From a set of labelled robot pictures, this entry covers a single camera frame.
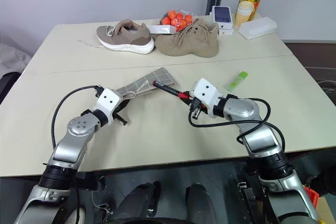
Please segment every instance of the black chair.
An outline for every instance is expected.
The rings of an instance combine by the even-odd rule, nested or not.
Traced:
[[[14,83],[20,77],[20,73],[18,72],[11,72],[7,73],[0,79],[0,104],[5,99],[8,92],[11,90]]]

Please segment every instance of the gray floor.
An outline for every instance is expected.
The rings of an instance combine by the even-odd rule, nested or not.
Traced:
[[[241,168],[242,163],[229,162],[116,174],[107,177],[104,191],[93,195],[96,204],[104,203],[111,198],[114,205],[118,206],[137,185],[160,181],[162,190],[156,217],[185,219],[185,189],[192,183],[201,183],[208,190],[221,223],[237,223],[238,219],[243,221],[240,223],[249,223],[244,205],[241,206],[237,201],[229,202],[229,209],[233,203],[239,213],[238,218],[234,219],[232,216],[228,217],[226,207],[228,199],[225,199],[227,196],[225,191],[229,185],[236,187],[237,171],[239,172]],[[81,196],[88,213],[86,223],[97,223],[97,217],[93,219],[97,208],[92,204],[91,193],[81,192]]]
[[[296,158],[302,181],[336,165],[336,148]],[[118,206],[137,185],[160,181],[162,184],[157,217],[185,219],[185,189],[192,183],[201,183],[208,190],[220,223],[250,223],[244,202],[240,199],[237,182],[246,181],[245,162],[225,162],[180,168],[143,170],[106,176],[106,187],[93,193],[96,204],[113,202]],[[20,179],[0,179],[0,223],[13,223],[34,183]],[[91,192],[80,190],[81,204],[87,212],[87,224],[99,223],[101,212],[93,206]],[[74,194],[68,200],[75,203]],[[336,218],[336,196],[327,195],[327,201]]]

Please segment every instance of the beige sneaker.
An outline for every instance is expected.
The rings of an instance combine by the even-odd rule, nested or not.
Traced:
[[[155,46],[165,55],[181,56],[189,53],[212,57],[218,53],[218,23],[206,24],[201,19],[174,35],[159,35]]]
[[[138,25],[129,19],[120,21],[115,28],[98,27],[97,36],[103,46],[115,51],[148,54],[154,48],[154,40],[146,25]]]

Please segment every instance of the white box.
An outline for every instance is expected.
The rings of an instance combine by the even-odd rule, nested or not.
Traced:
[[[216,15],[215,15],[215,8],[225,8],[225,11],[223,14],[219,13],[219,15],[222,15],[223,18],[229,18],[229,21],[226,22],[220,22],[216,20]],[[229,6],[213,6],[212,11],[211,11],[211,16],[212,16],[212,21],[217,22],[218,26],[220,29],[232,29],[233,27],[233,22],[232,22],[232,13],[231,13],[231,8]]]
[[[232,35],[233,31],[233,29],[219,29],[218,35]]]
[[[277,23],[269,17],[244,22],[238,30],[246,39],[254,39],[266,34],[275,33],[276,31]]]
[[[147,26],[151,34],[174,34],[176,33],[176,27],[171,25],[154,25]]]

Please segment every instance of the fabric cloth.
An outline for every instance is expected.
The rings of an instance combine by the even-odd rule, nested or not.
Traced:
[[[0,77],[10,72],[22,73],[31,58],[14,47],[0,44]]]

